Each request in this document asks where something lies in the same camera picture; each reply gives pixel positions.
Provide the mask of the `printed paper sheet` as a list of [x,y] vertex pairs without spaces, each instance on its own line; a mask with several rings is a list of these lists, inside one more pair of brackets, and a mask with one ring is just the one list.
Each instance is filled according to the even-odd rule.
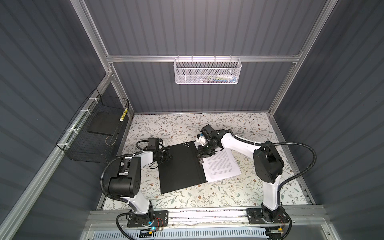
[[222,181],[241,174],[241,169],[230,149],[223,149],[209,158],[204,158],[203,171],[208,183]]

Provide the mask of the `blue folder with black inside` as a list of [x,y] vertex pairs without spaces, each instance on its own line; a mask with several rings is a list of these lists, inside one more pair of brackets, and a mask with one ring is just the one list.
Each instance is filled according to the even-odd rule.
[[158,167],[161,194],[207,182],[194,141],[168,146],[165,150],[170,158]]

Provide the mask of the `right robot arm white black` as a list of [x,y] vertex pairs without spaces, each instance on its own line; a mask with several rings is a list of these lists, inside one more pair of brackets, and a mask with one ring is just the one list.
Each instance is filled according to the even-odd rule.
[[279,185],[285,166],[274,144],[270,141],[253,142],[236,136],[231,130],[215,130],[211,125],[202,128],[198,140],[204,140],[198,147],[200,159],[212,157],[221,148],[234,150],[254,161],[255,173],[263,182],[263,219],[273,223],[279,216]]

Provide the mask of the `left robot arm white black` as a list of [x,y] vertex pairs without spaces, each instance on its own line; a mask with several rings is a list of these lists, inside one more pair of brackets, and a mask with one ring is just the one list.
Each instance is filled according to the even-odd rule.
[[160,166],[172,157],[159,138],[138,141],[136,147],[138,152],[117,156],[107,164],[100,186],[107,198],[127,204],[137,223],[150,226],[155,213],[153,204],[140,190],[141,170],[145,166],[152,168],[154,163]]

